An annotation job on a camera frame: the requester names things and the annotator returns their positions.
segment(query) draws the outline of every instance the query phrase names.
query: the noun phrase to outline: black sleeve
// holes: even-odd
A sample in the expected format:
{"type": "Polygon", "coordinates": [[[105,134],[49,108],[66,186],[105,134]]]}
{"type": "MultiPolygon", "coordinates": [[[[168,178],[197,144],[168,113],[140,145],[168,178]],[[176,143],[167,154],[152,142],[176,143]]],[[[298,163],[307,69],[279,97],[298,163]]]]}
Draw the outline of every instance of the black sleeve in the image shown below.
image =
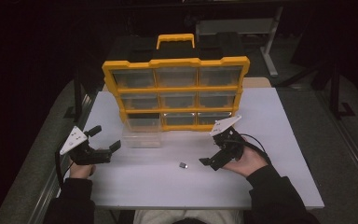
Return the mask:
{"type": "Polygon", "coordinates": [[[95,203],[90,199],[92,182],[67,178],[60,197],[51,200],[43,223],[94,223],[95,203]]]}
{"type": "Polygon", "coordinates": [[[271,165],[247,177],[252,185],[252,213],[255,223],[319,223],[308,213],[287,176],[281,177],[271,165]]]}

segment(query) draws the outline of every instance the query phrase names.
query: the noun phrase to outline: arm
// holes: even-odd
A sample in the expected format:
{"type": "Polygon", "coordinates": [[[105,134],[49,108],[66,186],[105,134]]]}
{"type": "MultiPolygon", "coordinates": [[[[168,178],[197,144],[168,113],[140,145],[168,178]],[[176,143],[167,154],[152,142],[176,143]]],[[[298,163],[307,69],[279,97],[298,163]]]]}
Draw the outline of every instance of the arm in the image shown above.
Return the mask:
{"type": "Polygon", "coordinates": [[[288,177],[281,177],[255,151],[246,147],[242,157],[225,169],[246,177],[253,189],[252,213],[255,223],[319,223],[307,212],[288,177]]]}
{"type": "Polygon", "coordinates": [[[90,199],[92,182],[88,180],[95,166],[71,166],[69,178],[63,184],[60,197],[53,199],[45,214],[45,224],[94,222],[95,204],[90,199]]]}

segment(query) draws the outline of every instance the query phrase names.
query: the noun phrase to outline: transparent container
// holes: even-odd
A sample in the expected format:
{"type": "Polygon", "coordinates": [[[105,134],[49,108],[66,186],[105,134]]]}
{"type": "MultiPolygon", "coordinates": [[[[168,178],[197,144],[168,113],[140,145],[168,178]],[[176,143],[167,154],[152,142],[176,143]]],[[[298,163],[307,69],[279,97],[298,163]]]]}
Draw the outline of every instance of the transparent container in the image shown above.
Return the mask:
{"type": "Polygon", "coordinates": [[[241,66],[201,67],[200,86],[237,86],[241,69],[241,66]]]}
{"type": "Polygon", "coordinates": [[[123,93],[121,101],[126,109],[155,109],[158,108],[156,93],[123,93]]]}
{"type": "Polygon", "coordinates": [[[159,119],[126,119],[122,141],[127,147],[161,147],[159,119]]]}
{"type": "Polygon", "coordinates": [[[159,94],[159,101],[162,108],[188,108],[194,107],[196,93],[187,92],[162,92],[159,94]]]}
{"type": "Polygon", "coordinates": [[[196,86],[195,67],[161,67],[155,71],[159,87],[196,86]]]}
{"type": "Polygon", "coordinates": [[[119,89],[154,88],[152,69],[111,70],[119,89]]]}
{"type": "Polygon", "coordinates": [[[232,107],[235,91],[200,91],[200,107],[232,107]]]}
{"type": "Polygon", "coordinates": [[[214,124],[217,120],[228,119],[231,117],[231,112],[203,112],[198,113],[198,124],[208,125],[214,124]]]}
{"type": "Polygon", "coordinates": [[[167,126],[195,125],[195,113],[166,113],[162,115],[164,124],[167,126]]]}

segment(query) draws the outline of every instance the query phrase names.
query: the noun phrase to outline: white tabletop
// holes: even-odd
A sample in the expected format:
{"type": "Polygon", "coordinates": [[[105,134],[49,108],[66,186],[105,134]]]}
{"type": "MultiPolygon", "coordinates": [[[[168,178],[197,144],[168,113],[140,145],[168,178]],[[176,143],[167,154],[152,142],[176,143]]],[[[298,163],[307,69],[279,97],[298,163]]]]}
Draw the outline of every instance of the white tabletop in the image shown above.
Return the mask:
{"type": "MultiPolygon", "coordinates": [[[[235,129],[263,144],[274,167],[290,178],[306,207],[324,207],[276,90],[245,89],[237,115],[242,119],[235,129]]],[[[123,124],[116,100],[108,91],[98,93],[85,131],[96,125],[103,130],[89,140],[92,147],[108,148],[121,138],[123,124]]],[[[91,178],[91,199],[98,206],[116,209],[251,207],[248,191],[252,187],[244,177],[200,163],[199,158],[212,157],[219,150],[208,132],[164,132],[162,141],[161,148],[123,145],[110,163],[98,164],[91,178]],[[180,168],[180,162],[188,168],[180,168]]]]}

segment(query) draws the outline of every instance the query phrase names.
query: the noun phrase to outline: hand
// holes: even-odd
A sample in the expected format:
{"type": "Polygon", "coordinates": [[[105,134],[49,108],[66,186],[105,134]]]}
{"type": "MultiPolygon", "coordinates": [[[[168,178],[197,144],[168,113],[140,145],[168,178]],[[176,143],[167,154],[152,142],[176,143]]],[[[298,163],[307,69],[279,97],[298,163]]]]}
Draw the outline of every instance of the hand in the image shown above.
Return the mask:
{"type": "Polygon", "coordinates": [[[254,171],[266,165],[268,165],[267,162],[256,151],[244,147],[242,157],[239,160],[236,159],[236,161],[227,163],[223,166],[223,169],[248,177],[254,171]]]}
{"type": "Polygon", "coordinates": [[[96,169],[95,165],[77,165],[73,163],[70,168],[70,178],[87,179],[89,176],[94,174],[96,169]]]}

